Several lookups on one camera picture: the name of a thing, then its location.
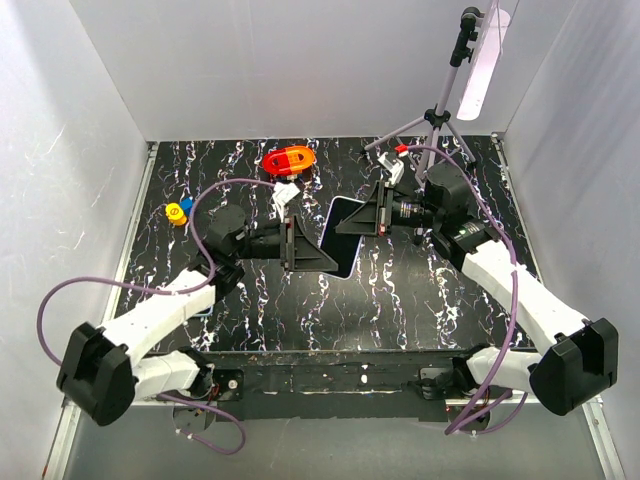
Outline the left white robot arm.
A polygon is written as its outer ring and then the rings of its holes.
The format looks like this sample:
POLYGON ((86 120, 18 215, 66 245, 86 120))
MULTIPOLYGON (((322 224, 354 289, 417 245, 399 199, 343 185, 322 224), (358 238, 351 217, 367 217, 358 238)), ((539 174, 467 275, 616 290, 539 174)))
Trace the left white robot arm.
POLYGON ((244 275, 245 259, 277 260, 287 272, 335 271, 295 215, 251 230, 244 210, 227 205, 212 216, 204 253, 171 282, 194 292, 154 295, 98 327, 83 323, 71 334, 57 387, 99 426, 119 419, 139 399, 179 390, 193 400, 213 386, 214 366, 190 348, 151 356, 151 348, 228 295, 244 275))

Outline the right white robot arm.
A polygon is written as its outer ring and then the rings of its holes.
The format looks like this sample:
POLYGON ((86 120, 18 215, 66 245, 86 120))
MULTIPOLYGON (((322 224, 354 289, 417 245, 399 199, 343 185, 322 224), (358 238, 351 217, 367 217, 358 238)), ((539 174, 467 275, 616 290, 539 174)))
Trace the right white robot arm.
POLYGON ((339 234, 382 236, 392 227, 423 228, 436 252, 510 310, 535 347, 526 353, 477 345, 452 361, 450 379, 464 397, 488 384, 533 394, 564 416, 617 381, 617 329, 589 320, 513 261, 498 230, 470 212, 474 193, 455 165, 428 169, 423 195, 409 197, 378 182, 370 197, 339 221, 339 234))

